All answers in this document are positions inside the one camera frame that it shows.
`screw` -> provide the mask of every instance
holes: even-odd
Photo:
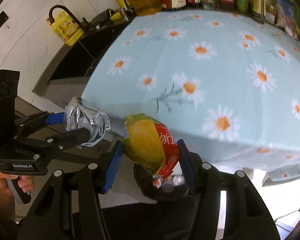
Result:
[[[208,169],[211,168],[211,164],[210,163],[203,163],[202,168],[204,168],[205,170],[208,170]]]
[[[34,159],[34,160],[37,160],[37,159],[39,159],[39,158],[40,158],[40,155],[39,155],[39,154],[33,155],[33,159]]]
[[[53,173],[54,176],[56,177],[59,177],[62,175],[62,170],[56,170],[54,173]]]
[[[237,171],[237,175],[240,177],[240,178],[243,178],[245,176],[245,173],[243,171]]]
[[[94,170],[94,169],[98,168],[98,164],[96,164],[96,163],[90,163],[90,164],[88,165],[88,168],[89,168],[90,170]]]

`black faucet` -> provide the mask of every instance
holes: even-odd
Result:
[[[53,24],[55,22],[54,18],[53,18],[53,15],[52,15],[52,12],[55,8],[61,8],[63,10],[65,10],[69,15],[70,17],[79,25],[79,27],[83,30],[83,32],[85,34],[88,33],[88,30],[86,28],[86,25],[82,25],[81,22],[72,14],[72,12],[69,11],[69,9],[63,5],[55,5],[53,6],[50,11],[49,11],[49,20],[50,20],[50,23]]]

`floral tablecloth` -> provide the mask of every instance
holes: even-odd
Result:
[[[204,161],[300,176],[300,42],[271,25],[206,10],[136,17],[82,98],[114,131],[144,112]]]

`yellow bottle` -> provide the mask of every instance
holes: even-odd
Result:
[[[79,25],[64,10],[55,17],[51,28],[68,46],[73,46],[84,34]]]

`yellow snack package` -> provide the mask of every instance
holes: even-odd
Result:
[[[152,174],[158,174],[166,156],[153,119],[141,114],[124,118],[124,152],[127,157],[142,165]]]

